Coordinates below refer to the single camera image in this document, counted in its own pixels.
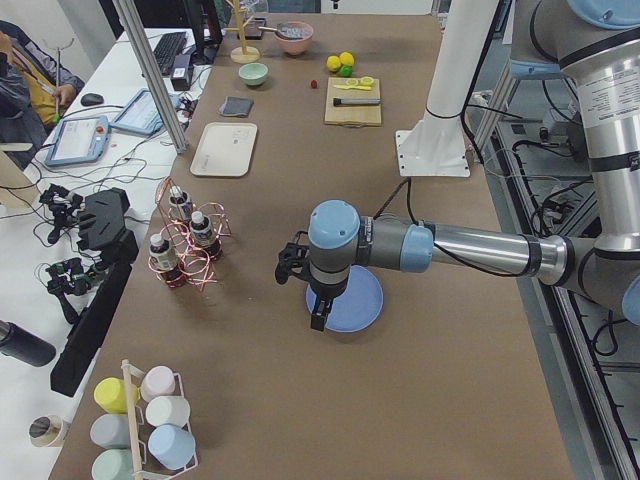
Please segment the wooden cutting board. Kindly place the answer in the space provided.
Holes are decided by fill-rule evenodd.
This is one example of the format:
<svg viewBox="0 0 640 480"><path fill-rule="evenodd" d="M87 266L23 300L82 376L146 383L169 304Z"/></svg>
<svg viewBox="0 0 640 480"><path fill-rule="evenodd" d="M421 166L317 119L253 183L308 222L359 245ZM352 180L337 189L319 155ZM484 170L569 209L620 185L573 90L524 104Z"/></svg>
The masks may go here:
<svg viewBox="0 0 640 480"><path fill-rule="evenodd" d="M382 125L382 97L377 78L328 79L324 123L353 127Z"/></svg>

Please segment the seated person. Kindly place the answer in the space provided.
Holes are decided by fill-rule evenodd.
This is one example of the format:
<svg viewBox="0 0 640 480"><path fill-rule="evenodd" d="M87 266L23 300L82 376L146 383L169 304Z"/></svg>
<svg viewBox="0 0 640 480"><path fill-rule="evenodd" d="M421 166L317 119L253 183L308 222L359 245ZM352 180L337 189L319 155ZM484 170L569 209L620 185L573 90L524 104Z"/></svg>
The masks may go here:
<svg viewBox="0 0 640 480"><path fill-rule="evenodd" d="M1 23L1 66L1 141L31 145L8 154L25 169L85 82L7 21Z"/></svg>

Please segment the green lime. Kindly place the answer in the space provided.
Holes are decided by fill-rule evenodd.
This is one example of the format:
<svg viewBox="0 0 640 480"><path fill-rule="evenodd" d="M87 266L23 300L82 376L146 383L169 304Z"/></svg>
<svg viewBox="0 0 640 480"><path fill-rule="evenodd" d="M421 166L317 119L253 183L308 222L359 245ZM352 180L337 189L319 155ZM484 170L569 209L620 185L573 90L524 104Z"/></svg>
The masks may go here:
<svg viewBox="0 0 640 480"><path fill-rule="evenodd" d="M352 67L348 65L343 65L339 70L339 75L343 78L349 78L352 75Z"/></svg>

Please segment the yellow cup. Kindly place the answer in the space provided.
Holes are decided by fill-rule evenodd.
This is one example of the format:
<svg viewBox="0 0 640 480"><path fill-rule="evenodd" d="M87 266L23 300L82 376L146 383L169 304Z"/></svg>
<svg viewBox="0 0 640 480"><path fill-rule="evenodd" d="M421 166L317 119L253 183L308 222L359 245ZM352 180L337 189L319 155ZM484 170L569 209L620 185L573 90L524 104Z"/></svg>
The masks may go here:
<svg viewBox="0 0 640 480"><path fill-rule="evenodd" d="M120 378L108 377L101 380L94 388L93 397L106 413L127 413L125 384Z"/></svg>

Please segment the paper tape roll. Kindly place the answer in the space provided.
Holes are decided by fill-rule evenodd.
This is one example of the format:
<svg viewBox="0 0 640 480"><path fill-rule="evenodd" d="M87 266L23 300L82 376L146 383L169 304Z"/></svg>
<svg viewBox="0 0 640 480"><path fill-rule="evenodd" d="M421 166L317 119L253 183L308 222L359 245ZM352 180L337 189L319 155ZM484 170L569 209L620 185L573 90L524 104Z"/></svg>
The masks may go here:
<svg viewBox="0 0 640 480"><path fill-rule="evenodd" d="M36 418L29 426L28 435L35 447L62 447L70 428L70 423L58 415Z"/></svg>

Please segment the black keyboard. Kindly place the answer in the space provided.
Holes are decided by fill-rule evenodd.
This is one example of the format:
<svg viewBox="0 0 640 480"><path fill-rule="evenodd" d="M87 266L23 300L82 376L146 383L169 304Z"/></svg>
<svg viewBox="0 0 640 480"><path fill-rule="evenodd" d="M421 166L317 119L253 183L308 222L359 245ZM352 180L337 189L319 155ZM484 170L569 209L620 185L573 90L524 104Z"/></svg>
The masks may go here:
<svg viewBox="0 0 640 480"><path fill-rule="evenodd" d="M166 77L171 73L175 57L183 51L186 41L187 34L185 32L171 32L161 35L153 49L153 55L162 76Z"/></svg>

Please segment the grey folded cloth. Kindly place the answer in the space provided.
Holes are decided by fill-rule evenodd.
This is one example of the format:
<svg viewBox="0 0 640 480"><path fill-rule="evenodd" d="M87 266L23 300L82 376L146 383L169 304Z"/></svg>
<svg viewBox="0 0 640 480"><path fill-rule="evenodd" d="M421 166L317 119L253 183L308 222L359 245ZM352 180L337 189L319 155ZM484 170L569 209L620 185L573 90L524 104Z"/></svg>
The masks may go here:
<svg viewBox="0 0 640 480"><path fill-rule="evenodd" d="M252 99L227 96L219 107L219 114L223 117L246 118L254 105Z"/></svg>

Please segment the wooden mug tree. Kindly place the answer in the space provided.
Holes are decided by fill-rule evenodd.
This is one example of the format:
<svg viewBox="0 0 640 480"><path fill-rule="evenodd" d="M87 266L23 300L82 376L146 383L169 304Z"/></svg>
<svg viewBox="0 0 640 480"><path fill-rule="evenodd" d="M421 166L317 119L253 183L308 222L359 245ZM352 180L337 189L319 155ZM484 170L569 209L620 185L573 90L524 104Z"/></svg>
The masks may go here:
<svg viewBox="0 0 640 480"><path fill-rule="evenodd" d="M261 53L256 47L248 44L245 32L246 25L253 17L247 15L247 10L240 5L239 0L226 0L226 3L230 6L235 19L235 25L228 26L226 31L235 32L240 40L240 46L231 51L231 60L240 65L257 62Z"/></svg>

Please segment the teach pendant tablet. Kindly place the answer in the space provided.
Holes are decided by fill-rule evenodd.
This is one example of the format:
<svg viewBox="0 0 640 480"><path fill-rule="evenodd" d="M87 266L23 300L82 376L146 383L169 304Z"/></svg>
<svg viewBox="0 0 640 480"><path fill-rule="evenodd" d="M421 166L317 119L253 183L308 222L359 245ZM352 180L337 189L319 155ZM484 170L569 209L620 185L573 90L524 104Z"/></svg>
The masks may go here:
<svg viewBox="0 0 640 480"><path fill-rule="evenodd" d="M62 167L97 161L109 139L109 120L106 116L63 119L54 130L53 146L44 164Z"/></svg>

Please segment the front dark bottle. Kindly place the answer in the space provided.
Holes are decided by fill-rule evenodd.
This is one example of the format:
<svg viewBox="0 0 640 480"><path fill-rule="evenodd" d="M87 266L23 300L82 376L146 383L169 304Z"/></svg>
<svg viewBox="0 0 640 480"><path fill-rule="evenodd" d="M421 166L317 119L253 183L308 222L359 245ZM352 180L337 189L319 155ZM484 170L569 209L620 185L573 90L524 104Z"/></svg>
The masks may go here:
<svg viewBox="0 0 640 480"><path fill-rule="evenodd" d="M150 237L149 255L152 265L159 272L169 272L178 267L179 259L175 248L161 233Z"/></svg>

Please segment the pink bowl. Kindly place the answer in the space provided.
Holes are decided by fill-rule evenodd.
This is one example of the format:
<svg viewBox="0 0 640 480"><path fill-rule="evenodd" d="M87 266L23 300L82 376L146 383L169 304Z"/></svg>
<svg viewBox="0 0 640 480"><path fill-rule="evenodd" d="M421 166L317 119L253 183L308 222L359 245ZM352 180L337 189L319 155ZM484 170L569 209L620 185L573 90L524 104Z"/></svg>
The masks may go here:
<svg viewBox="0 0 640 480"><path fill-rule="evenodd" d="M314 28L302 21L288 21L276 26L276 42L281 49L292 56L305 53L310 47Z"/></svg>

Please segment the black stand equipment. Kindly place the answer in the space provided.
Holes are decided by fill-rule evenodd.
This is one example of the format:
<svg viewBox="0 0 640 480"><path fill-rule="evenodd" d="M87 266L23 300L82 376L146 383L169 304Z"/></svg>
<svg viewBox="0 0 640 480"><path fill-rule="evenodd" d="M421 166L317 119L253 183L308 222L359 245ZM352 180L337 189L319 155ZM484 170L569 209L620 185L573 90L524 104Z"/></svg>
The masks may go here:
<svg viewBox="0 0 640 480"><path fill-rule="evenodd" d="M51 389L75 395L108 332L139 249L134 232L125 225L130 207L126 192L113 187L85 198L78 215L81 250L99 253L88 268L79 258L58 262L48 269L47 288L59 299L65 319L72 325L67 343L50 374Z"/></svg>

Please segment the middle dark bottle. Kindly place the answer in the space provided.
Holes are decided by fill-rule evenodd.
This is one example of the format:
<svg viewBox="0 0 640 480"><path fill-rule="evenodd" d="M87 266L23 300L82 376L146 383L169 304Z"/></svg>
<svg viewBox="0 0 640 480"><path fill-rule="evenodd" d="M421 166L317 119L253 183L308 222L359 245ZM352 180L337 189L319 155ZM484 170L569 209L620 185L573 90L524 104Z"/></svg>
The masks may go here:
<svg viewBox="0 0 640 480"><path fill-rule="evenodd" d="M189 223L194 242L201 248L209 248L215 243L211 221L199 210L194 210Z"/></svg>

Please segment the pink cup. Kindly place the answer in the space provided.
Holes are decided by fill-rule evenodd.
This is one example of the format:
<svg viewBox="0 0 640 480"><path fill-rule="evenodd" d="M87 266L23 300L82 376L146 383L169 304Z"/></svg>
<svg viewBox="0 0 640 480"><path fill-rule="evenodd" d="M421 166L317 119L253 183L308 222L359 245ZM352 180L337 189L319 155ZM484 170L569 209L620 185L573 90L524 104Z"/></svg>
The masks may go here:
<svg viewBox="0 0 640 480"><path fill-rule="evenodd" d="M151 368L142 379L140 392L146 402L160 396L172 395L176 388L174 372L167 366Z"/></svg>

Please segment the dark bottle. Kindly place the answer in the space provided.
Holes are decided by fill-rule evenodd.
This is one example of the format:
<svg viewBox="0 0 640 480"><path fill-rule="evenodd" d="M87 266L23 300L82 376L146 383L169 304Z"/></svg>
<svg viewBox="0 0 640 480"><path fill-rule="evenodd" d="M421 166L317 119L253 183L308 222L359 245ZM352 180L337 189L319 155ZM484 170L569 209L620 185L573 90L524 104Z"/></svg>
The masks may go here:
<svg viewBox="0 0 640 480"><path fill-rule="evenodd" d="M189 223L194 242L201 248L209 248L215 243L211 221L199 210L194 210Z"/></svg>
<svg viewBox="0 0 640 480"><path fill-rule="evenodd" d="M159 272L169 272L178 267L179 259L175 248L161 233L150 237L149 255L152 265Z"/></svg>
<svg viewBox="0 0 640 480"><path fill-rule="evenodd" d="M188 192L178 185L173 185L169 189L169 201L182 221L188 222L191 219L193 203Z"/></svg>

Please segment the white cup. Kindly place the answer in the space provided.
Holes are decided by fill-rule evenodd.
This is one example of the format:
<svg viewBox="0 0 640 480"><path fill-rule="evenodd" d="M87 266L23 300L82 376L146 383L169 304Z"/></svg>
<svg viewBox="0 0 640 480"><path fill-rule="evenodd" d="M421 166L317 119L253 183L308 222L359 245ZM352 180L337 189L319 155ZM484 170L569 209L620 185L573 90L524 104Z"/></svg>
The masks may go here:
<svg viewBox="0 0 640 480"><path fill-rule="evenodd" d="M151 400L145 410L147 422L154 426L170 424L183 428L189 421L191 405L182 396L159 396Z"/></svg>

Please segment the blue cup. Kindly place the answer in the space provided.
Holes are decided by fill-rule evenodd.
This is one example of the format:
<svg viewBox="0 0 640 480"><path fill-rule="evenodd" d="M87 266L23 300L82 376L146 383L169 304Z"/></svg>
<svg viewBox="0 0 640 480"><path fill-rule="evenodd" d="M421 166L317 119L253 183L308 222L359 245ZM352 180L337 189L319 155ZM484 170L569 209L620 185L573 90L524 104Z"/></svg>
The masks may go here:
<svg viewBox="0 0 640 480"><path fill-rule="evenodd" d="M150 453L169 470L186 467L196 453L196 442L191 432L172 424L156 427L148 440Z"/></svg>

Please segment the black computer mouse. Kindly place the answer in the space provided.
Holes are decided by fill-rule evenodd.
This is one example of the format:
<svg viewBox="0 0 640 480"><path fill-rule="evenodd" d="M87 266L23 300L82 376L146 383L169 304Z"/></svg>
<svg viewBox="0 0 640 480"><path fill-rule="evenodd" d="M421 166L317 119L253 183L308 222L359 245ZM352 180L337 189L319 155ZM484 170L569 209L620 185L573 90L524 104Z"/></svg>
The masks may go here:
<svg viewBox="0 0 640 480"><path fill-rule="evenodd" d="M87 93L81 97L80 103L84 107L98 106L104 103L104 97L97 93Z"/></svg>

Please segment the black thermos bottle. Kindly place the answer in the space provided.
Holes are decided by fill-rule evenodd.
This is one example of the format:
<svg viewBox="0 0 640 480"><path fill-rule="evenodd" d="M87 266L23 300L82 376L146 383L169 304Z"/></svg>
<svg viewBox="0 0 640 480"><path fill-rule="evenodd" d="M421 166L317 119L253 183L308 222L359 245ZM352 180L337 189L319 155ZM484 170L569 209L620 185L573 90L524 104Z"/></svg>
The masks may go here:
<svg viewBox="0 0 640 480"><path fill-rule="evenodd" d="M1 353L34 367L42 367L56 355L55 347L11 322L1 322Z"/></svg>

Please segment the rear dark bottle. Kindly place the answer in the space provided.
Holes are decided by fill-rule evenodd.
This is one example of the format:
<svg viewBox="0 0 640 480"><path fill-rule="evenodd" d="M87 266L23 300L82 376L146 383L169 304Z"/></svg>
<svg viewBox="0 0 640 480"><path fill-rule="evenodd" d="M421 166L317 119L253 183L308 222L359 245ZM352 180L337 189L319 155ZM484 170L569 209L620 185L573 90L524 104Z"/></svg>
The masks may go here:
<svg viewBox="0 0 640 480"><path fill-rule="evenodd" d="M169 201L182 221L188 222L191 219L193 203L188 192L178 185L173 185L169 189Z"/></svg>

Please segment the blue round plate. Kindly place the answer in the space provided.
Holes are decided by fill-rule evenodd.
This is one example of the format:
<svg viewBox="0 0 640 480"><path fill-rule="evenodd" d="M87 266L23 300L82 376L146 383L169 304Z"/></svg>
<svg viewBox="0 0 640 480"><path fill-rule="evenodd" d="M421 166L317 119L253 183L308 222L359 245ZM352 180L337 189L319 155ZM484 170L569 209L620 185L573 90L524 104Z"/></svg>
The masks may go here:
<svg viewBox="0 0 640 480"><path fill-rule="evenodd" d="M378 318L383 300L377 277L362 266L352 266L346 290L333 300L324 329L338 333L364 330Z"/></svg>

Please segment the beige tray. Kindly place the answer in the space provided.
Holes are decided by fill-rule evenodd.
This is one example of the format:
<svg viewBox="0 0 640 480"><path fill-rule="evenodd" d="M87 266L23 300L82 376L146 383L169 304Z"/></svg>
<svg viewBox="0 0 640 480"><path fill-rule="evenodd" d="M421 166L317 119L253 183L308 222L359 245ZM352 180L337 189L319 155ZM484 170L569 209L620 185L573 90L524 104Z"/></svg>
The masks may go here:
<svg viewBox="0 0 640 480"><path fill-rule="evenodd" d="M258 127L212 122L204 127L190 172L199 177L242 177L250 166Z"/></svg>

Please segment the green bowl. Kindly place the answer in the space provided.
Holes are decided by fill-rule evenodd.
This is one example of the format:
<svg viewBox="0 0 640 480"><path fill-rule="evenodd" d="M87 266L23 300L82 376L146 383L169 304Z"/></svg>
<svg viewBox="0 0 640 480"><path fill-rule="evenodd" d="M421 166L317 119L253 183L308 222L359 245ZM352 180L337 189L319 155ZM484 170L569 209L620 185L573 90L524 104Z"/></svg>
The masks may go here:
<svg viewBox="0 0 640 480"><path fill-rule="evenodd" d="M242 65L238 70L239 78L249 87L257 87L265 83L269 68L260 62Z"/></svg>

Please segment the black power adapter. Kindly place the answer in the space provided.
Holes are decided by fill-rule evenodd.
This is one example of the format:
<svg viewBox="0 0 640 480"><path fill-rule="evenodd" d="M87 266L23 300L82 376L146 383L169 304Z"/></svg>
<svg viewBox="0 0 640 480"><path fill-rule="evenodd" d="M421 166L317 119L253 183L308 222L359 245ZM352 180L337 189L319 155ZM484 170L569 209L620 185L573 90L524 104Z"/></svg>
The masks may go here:
<svg viewBox="0 0 640 480"><path fill-rule="evenodd" d="M179 54L174 58L170 82L174 91L187 91L191 87L193 65L190 54Z"/></svg>

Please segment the yellow lemon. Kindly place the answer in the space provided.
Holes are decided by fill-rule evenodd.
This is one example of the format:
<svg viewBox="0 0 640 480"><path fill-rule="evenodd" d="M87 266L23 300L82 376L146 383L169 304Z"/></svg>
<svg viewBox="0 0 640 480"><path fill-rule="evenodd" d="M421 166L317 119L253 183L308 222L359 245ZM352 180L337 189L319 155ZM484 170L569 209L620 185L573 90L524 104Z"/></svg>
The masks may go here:
<svg viewBox="0 0 640 480"><path fill-rule="evenodd" d="M327 57L325 65L329 72L338 72L342 67L342 62L338 56L331 55Z"/></svg>
<svg viewBox="0 0 640 480"><path fill-rule="evenodd" d="M355 57L350 52L342 52L339 54L339 60L342 66L353 67L355 65Z"/></svg>

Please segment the grey cup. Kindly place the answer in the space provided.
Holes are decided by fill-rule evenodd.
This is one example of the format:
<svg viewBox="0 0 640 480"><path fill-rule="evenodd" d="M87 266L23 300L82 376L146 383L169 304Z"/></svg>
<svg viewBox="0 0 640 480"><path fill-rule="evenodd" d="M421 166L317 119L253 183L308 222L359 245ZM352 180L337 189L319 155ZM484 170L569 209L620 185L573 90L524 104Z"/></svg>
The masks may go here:
<svg viewBox="0 0 640 480"><path fill-rule="evenodd" d="M104 414L90 428L91 441L104 449L130 447L128 417L124 414Z"/></svg>

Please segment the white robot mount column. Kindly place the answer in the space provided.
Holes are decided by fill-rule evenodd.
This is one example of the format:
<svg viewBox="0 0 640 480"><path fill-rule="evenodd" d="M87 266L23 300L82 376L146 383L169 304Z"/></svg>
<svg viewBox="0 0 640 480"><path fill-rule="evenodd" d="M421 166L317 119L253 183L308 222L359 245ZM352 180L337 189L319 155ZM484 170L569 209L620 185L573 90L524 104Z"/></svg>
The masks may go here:
<svg viewBox="0 0 640 480"><path fill-rule="evenodd" d="M426 101L411 130L397 132L399 173L404 177L467 177L463 110L499 3L453 1Z"/></svg>

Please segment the lemon slices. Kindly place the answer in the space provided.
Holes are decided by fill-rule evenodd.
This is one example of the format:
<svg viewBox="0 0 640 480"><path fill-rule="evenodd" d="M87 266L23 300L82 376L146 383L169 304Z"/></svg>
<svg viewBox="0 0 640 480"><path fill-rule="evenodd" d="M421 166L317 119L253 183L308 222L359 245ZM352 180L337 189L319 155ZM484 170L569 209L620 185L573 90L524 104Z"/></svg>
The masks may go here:
<svg viewBox="0 0 640 480"><path fill-rule="evenodd" d="M342 82L337 82L334 87L339 90L360 90L371 91L375 85L373 77L364 76L359 78L345 78Z"/></svg>

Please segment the aluminium frame post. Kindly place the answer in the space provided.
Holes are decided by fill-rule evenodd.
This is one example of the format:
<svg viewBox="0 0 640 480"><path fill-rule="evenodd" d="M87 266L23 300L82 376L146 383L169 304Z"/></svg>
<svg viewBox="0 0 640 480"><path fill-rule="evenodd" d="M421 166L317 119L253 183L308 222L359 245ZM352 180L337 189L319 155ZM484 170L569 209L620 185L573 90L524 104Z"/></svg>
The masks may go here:
<svg viewBox="0 0 640 480"><path fill-rule="evenodd" d="M153 55L135 3L132 0L114 0L113 3L119 22L127 33L164 127L169 133L176 152L178 154L185 153L188 143L177 119L175 108Z"/></svg>

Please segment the black handled knife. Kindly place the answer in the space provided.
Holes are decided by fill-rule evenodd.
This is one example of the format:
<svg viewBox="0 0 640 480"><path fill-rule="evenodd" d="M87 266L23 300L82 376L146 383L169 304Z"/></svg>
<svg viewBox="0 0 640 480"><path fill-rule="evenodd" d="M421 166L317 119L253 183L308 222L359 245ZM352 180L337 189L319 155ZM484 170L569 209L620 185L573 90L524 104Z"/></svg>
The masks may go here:
<svg viewBox="0 0 640 480"><path fill-rule="evenodd" d="M344 106L378 106L381 104L379 98L339 98L334 97L332 100L334 107Z"/></svg>

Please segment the mint green cup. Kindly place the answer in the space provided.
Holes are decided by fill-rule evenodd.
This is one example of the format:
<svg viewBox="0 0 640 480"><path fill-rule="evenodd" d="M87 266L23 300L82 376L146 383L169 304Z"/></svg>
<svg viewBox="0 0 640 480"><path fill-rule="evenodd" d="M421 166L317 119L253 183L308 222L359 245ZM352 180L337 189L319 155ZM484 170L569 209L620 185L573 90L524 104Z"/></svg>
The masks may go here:
<svg viewBox="0 0 640 480"><path fill-rule="evenodd" d="M91 468L93 480L131 480L133 461L129 449L108 449L99 454Z"/></svg>

